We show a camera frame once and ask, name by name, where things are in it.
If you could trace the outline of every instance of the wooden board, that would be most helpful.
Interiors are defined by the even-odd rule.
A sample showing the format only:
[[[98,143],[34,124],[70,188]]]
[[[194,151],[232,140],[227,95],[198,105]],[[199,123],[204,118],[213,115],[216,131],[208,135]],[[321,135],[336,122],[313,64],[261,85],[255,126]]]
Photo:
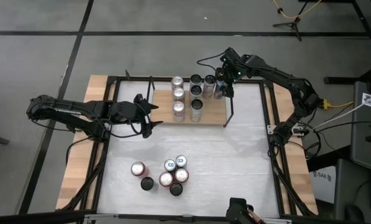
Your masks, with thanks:
[[[108,79],[107,75],[92,75],[90,76],[88,87],[86,90],[85,98],[83,102],[89,102],[91,100],[103,100],[104,92],[106,87],[106,81]],[[113,97],[114,85],[112,85],[108,99],[111,100]],[[78,141],[84,139],[87,136],[81,132],[76,133],[73,141]],[[103,144],[99,144],[97,161],[102,151]],[[58,196],[56,208],[62,208],[69,203],[73,196],[79,191],[80,187],[86,180],[86,173],[88,164],[91,157],[91,149],[93,148],[93,141],[83,141],[75,144],[70,151],[68,164],[66,165],[66,170],[64,178],[61,185],[60,195]],[[87,200],[86,208],[91,208],[91,202],[93,200],[94,185],[90,187],[89,197]]]
[[[225,99],[201,99],[203,102],[202,117],[199,122],[195,123],[190,118],[190,93],[185,91],[185,120],[181,124],[220,124],[224,125],[227,122]],[[163,121],[165,123],[179,123],[173,118],[173,97],[171,90],[154,90],[153,105],[158,106],[156,110],[152,110],[152,121]]]
[[[280,121],[286,121],[294,111],[293,103],[291,101],[291,95],[289,91],[281,86],[274,84],[275,99],[278,107],[278,114]],[[268,104],[268,114],[270,121],[273,119],[273,111],[271,98],[268,88],[265,89]],[[301,138],[293,136],[289,141],[296,142],[303,145]],[[286,158],[290,173],[291,185],[297,192],[300,199],[307,205],[307,207],[315,214],[318,214],[318,208],[316,207],[315,196],[311,185],[311,178],[309,177],[308,167],[305,160],[304,149],[296,144],[288,143],[285,145]],[[286,214],[290,214],[289,199],[287,197],[287,191],[281,184],[281,192],[283,197],[283,204]]]
[[[108,77],[105,75],[90,76],[84,102],[89,100],[103,99],[107,78]],[[278,85],[274,85],[274,90],[280,121],[285,121],[291,115],[294,109],[293,103],[291,102],[291,96],[288,90]],[[268,88],[265,89],[265,92],[267,96],[268,113],[270,120],[273,121],[272,104]],[[73,141],[77,141],[82,137],[82,133],[76,133]],[[300,138],[292,137],[290,140],[301,145],[303,144]],[[61,192],[58,197],[57,208],[62,208],[65,206],[83,185],[92,147],[93,143],[91,141],[85,141],[79,145],[75,145],[72,148],[62,182]],[[293,188],[300,196],[302,201],[304,201],[304,203],[308,206],[308,208],[315,214],[318,214],[303,149],[297,145],[288,143],[285,146],[285,150]],[[89,193],[87,208],[89,208],[89,202],[93,199],[92,192],[93,190],[91,190]],[[286,190],[283,188],[283,186],[282,196],[285,213],[290,214]]]

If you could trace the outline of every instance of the wooden tray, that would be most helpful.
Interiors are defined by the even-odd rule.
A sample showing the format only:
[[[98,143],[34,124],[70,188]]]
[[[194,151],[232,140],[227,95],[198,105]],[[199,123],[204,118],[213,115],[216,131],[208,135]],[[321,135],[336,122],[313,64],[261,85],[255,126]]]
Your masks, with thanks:
[[[154,90],[153,104],[159,108],[152,110],[152,121],[163,121],[164,123],[176,124],[219,124],[224,125],[227,121],[227,110],[225,98],[220,100],[211,97],[210,99],[202,98],[203,110],[202,117],[199,122],[192,122],[190,119],[190,93],[185,91],[185,120],[177,122],[173,118],[173,97],[171,90]]]

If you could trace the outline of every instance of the can lid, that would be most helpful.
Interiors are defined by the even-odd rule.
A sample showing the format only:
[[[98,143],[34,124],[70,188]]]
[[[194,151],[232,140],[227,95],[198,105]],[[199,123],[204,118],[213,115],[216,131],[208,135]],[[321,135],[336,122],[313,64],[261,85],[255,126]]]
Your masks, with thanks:
[[[177,164],[179,167],[184,167],[186,165],[186,157],[183,155],[177,156],[175,159],[175,164]]]
[[[173,77],[172,78],[172,83],[174,85],[181,85],[181,83],[183,83],[183,79],[179,76]]]
[[[203,103],[201,100],[193,100],[191,106],[194,110],[200,110],[203,106]]]
[[[180,183],[172,183],[170,186],[170,193],[174,196],[179,196],[183,192],[183,186]]]
[[[178,180],[179,182],[185,182],[186,180],[188,180],[188,177],[189,174],[188,171],[186,171],[186,169],[178,169],[175,172],[175,179]]]
[[[204,82],[208,84],[213,84],[216,82],[216,77],[214,77],[214,75],[206,75],[206,77],[204,78]]]
[[[142,190],[150,190],[153,187],[153,180],[150,177],[144,177],[141,180],[141,188]]]
[[[184,92],[184,89],[183,88],[177,87],[177,88],[174,89],[173,94],[176,97],[182,97],[185,94],[185,92]]]
[[[200,88],[200,86],[195,85],[195,86],[191,87],[191,93],[192,93],[192,95],[198,96],[202,93],[202,88]]]
[[[169,186],[173,182],[173,176],[169,172],[160,174],[159,182],[163,186]]]
[[[145,166],[142,162],[137,161],[131,165],[131,173],[133,175],[141,175],[144,173]]]
[[[167,160],[165,161],[165,169],[166,169],[167,171],[172,171],[172,170],[175,169],[175,162],[174,162],[173,159],[167,159]]]
[[[184,105],[184,103],[181,102],[181,101],[176,101],[176,102],[174,102],[174,104],[173,104],[173,110],[174,110],[174,111],[177,111],[177,112],[181,112],[181,111],[183,111],[183,110],[184,110],[184,107],[185,107],[185,105]]]
[[[198,74],[194,74],[191,76],[191,82],[192,83],[200,83],[202,81],[202,77]]]

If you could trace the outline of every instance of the white table surface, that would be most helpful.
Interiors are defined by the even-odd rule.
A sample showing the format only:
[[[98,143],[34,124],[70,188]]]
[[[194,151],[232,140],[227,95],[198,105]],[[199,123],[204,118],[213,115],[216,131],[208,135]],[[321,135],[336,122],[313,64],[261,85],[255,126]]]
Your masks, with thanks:
[[[137,93],[146,97],[147,85],[121,82],[118,101],[132,101]],[[171,89],[170,82],[155,82],[155,87]],[[148,139],[111,137],[98,213],[224,217],[229,198],[242,197],[261,217],[279,217],[260,87],[236,84],[234,91],[234,116],[226,128],[163,123]],[[229,99],[225,100],[229,117]],[[112,131],[122,136],[132,134],[128,125],[113,126]],[[158,177],[165,171],[163,162],[179,154],[188,159],[190,178],[183,184],[183,193],[174,197],[159,185]],[[135,161],[148,167],[155,181],[151,191],[142,190],[141,178],[131,174]]]

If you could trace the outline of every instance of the tripod stand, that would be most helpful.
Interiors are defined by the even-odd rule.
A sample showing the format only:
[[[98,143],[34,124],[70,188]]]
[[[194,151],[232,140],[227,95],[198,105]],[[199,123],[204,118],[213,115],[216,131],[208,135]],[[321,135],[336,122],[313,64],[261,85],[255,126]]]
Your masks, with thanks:
[[[279,23],[279,24],[274,24],[272,26],[274,26],[274,27],[278,27],[278,26],[288,26],[288,27],[290,27],[291,29],[296,31],[296,36],[297,36],[298,41],[301,41],[300,32],[298,32],[298,27],[297,27],[297,23],[300,21],[300,18],[298,16],[304,11],[304,8],[305,8],[305,6],[307,6],[307,3],[308,3],[308,1],[306,1],[304,3],[303,7],[301,8],[300,12],[297,14],[297,17],[293,22],[283,22],[283,23]],[[278,13],[281,13],[282,11],[283,11],[282,8],[278,9]]]

